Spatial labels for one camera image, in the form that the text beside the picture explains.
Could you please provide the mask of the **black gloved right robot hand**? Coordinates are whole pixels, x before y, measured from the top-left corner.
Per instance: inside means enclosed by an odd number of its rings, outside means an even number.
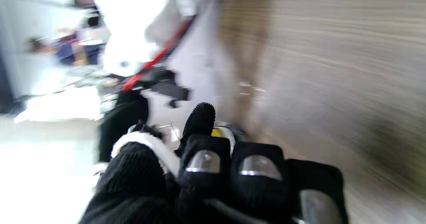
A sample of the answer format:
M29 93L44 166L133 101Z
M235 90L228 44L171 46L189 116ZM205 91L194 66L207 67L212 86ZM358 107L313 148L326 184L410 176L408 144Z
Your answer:
M108 163L113 145L128 132L129 127L146 123L149 116L148 100L140 90L120 92L113 109L104 115L99 127L98 162Z

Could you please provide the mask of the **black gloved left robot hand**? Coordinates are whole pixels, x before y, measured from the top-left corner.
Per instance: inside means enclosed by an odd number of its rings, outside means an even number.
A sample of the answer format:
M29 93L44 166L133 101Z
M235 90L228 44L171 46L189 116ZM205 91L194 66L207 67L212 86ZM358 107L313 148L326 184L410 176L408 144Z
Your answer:
M215 109L199 103L184 127L177 175L153 145L123 139L111 151L80 224L348 224L342 172L285 159L276 145L212 136ZM162 135L141 121L132 133Z

